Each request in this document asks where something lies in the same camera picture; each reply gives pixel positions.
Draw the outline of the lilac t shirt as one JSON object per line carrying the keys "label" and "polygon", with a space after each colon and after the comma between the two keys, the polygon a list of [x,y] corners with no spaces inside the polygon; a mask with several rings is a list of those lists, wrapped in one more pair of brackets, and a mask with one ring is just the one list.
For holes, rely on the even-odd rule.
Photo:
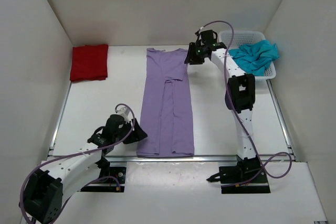
{"label": "lilac t shirt", "polygon": [[146,50],[146,80],[140,126],[148,135],[138,144],[142,157],[193,156],[194,131],[187,50]]}

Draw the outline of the teal t shirt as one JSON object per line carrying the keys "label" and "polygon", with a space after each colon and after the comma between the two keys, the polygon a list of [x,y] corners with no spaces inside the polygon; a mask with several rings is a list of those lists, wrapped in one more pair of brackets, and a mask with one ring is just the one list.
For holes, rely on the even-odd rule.
{"label": "teal t shirt", "polygon": [[270,43],[268,40],[230,49],[229,55],[246,73],[258,77],[264,76],[271,63],[279,58],[277,45]]}

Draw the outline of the red t shirt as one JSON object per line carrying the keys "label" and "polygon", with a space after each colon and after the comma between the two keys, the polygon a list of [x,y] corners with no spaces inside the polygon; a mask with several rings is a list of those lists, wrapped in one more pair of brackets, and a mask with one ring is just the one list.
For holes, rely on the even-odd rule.
{"label": "red t shirt", "polygon": [[108,77],[108,48],[106,44],[73,47],[70,81],[105,80]]}

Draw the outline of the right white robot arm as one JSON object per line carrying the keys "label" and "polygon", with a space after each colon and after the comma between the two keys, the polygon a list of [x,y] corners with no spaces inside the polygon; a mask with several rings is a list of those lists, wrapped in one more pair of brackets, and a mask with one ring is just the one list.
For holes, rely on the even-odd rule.
{"label": "right white robot arm", "polygon": [[255,103],[255,77],[242,70],[228,55],[228,47],[217,41],[213,30],[197,31],[196,42],[189,45],[185,63],[201,65],[208,58],[222,72],[225,80],[225,104],[231,110],[237,132],[236,177],[247,182],[261,168],[253,142],[252,114]]}

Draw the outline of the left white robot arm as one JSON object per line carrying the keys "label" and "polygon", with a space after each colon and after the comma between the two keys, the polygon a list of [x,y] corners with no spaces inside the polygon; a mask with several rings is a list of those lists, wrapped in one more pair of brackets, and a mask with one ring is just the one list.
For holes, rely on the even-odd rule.
{"label": "left white robot arm", "polygon": [[71,196],[110,176],[106,155],[120,143],[132,144],[147,137],[136,119],[111,115],[97,128],[77,153],[46,161],[25,179],[19,207],[25,219],[54,223]]}

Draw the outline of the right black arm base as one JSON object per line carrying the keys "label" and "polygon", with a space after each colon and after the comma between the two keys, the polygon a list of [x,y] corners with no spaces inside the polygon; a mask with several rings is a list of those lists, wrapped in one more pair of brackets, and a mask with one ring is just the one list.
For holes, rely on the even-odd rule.
{"label": "right black arm base", "polygon": [[206,179],[209,183],[220,182],[224,194],[269,194],[267,175],[260,169],[243,169],[236,166],[220,166],[219,172]]}

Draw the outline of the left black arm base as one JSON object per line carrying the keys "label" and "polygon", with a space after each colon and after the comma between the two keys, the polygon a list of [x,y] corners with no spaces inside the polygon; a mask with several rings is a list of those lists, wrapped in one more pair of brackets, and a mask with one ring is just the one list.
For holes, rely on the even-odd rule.
{"label": "left black arm base", "polygon": [[80,192],[123,193],[126,173],[126,163],[111,164],[109,168],[100,172],[98,181],[83,187]]}

